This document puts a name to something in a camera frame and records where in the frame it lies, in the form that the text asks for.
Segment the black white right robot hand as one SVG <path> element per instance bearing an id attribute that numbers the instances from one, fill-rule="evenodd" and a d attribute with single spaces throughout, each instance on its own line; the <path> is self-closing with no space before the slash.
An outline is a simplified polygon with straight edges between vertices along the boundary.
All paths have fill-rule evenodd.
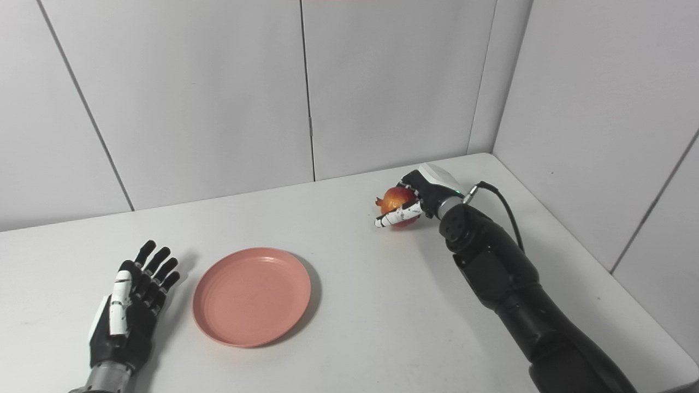
<path id="1" fill-rule="evenodd" d="M 410 197 L 395 208 L 378 216 L 374 226 L 399 227 L 421 216 L 437 217 L 465 200 L 466 193 L 458 181 L 445 169 L 435 164 L 420 164 L 393 187 L 394 194 Z"/>

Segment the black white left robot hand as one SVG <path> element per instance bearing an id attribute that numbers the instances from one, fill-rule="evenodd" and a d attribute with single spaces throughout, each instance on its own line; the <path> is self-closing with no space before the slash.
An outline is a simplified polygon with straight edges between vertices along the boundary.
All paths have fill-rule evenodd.
<path id="1" fill-rule="evenodd" d="M 146 241 L 132 260 L 122 262 L 91 331 L 90 367 L 121 364 L 132 373 L 149 360 L 160 313 L 181 279 L 170 248 Z"/>

